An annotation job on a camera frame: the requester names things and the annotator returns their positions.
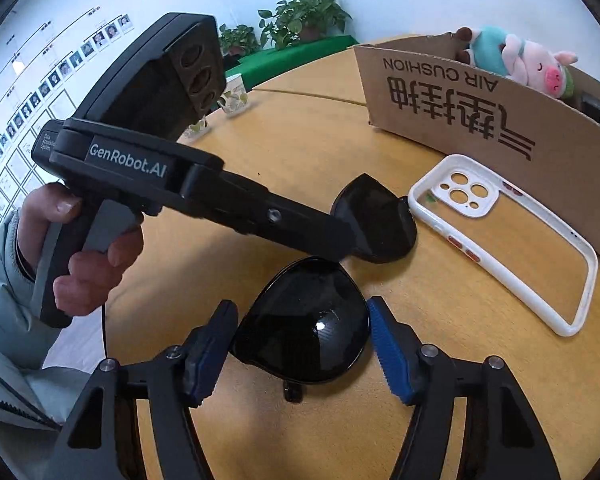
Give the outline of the grey jacket left forearm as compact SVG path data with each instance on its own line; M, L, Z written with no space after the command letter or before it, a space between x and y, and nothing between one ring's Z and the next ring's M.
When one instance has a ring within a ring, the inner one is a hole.
M33 282L18 266L18 220L12 212L0 225L0 422L58 430L90 375L43 366L60 330L29 307Z

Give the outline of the person left hand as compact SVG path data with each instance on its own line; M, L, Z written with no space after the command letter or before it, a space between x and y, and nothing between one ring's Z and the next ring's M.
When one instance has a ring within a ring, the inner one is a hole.
M68 223L80 212L81 200L59 183L46 184L28 195L17 226L18 266L32 280L38 270L46 233L51 224ZM77 252L68 273L53 284L56 306L69 316L87 316L106 302L110 292L144 248L142 229L118 236L106 252Z

